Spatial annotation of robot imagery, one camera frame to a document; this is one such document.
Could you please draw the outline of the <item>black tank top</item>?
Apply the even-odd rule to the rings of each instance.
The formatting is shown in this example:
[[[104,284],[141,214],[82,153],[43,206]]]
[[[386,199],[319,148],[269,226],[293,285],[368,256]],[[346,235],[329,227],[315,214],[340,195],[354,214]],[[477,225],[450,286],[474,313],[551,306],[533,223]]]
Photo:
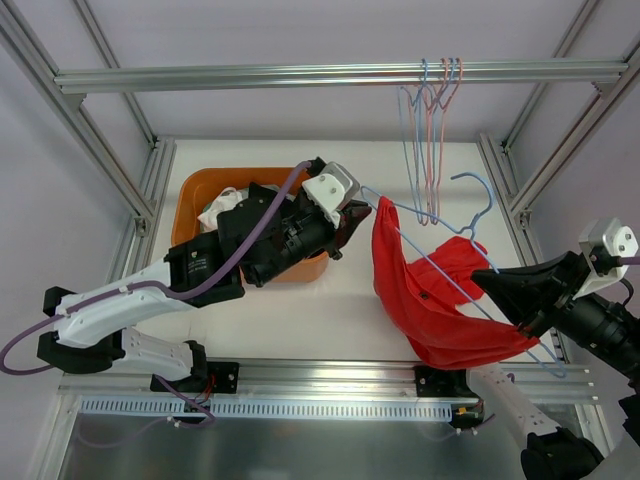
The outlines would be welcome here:
[[[258,184],[251,182],[248,187],[247,200],[251,205],[268,207],[279,193],[280,187],[275,184]]]

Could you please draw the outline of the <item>blue wire hanger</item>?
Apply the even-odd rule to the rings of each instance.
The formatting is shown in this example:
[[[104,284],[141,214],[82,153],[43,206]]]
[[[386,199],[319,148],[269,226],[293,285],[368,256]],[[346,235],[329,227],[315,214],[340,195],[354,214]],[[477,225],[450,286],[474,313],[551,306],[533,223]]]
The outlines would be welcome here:
[[[428,214],[431,212],[429,170],[426,158],[426,134],[423,113],[424,93],[428,79],[428,62],[421,60],[421,75],[418,86],[412,90],[408,86],[396,89],[396,103],[400,126],[402,152],[409,182],[409,190],[419,225],[431,223]]]

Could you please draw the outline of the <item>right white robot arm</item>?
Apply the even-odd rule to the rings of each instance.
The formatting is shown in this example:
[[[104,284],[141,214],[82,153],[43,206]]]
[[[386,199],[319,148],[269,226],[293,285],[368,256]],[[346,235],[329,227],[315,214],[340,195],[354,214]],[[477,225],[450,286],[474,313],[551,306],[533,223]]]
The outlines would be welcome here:
[[[611,255],[598,248],[587,255],[567,252],[528,267],[476,270],[472,281],[528,339],[550,328],[606,363],[639,388],[639,320],[625,305],[596,293],[579,295],[588,275],[636,266],[636,256]],[[620,443],[603,455],[594,443],[574,435],[537,408],[496,364],[470,362],[446,373],[456,395],[472,393],[487,402],[520,449],[528,479],[636,479],[639,476],[639,395],[620,400],[626,414]]]

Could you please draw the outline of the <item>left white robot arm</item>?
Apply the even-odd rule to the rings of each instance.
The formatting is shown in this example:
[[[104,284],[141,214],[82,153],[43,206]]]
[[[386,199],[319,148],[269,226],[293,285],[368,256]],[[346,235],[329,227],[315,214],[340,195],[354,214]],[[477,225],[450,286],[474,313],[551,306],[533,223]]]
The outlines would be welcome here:
[[[216,230],[169,249],[149,267],[80,295],[61,287],[45,293],[43,310],[57,314],[52,331],[40,335],[37,356],[69,374],[94,374],[114,366],[154,375],[180,392],[207,389],[214,373],[203,345],[172,343],[136,330],[141,321],[241,298],[246,284],[262,287],[300,262],[322,253],[334,260],[371,207],[350,200],[326,218],[304,190],[284,199],[259,235],[252,232],[276,193],[251,184],[246,199],[218,215]]]

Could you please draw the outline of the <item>white tank top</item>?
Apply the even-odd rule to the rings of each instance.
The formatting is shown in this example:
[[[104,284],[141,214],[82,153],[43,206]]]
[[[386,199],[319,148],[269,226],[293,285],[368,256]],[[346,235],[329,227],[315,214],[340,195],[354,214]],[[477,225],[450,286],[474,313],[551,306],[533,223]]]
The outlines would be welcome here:
[[[206,233],[218,229],[217,218],[221,213],[233,210],[241,201],[248,198],[247,189],[236,189],[234,187],[226,187],[211,202],[209,202],[198,215],[197,220],[200,226],[200,232]]]

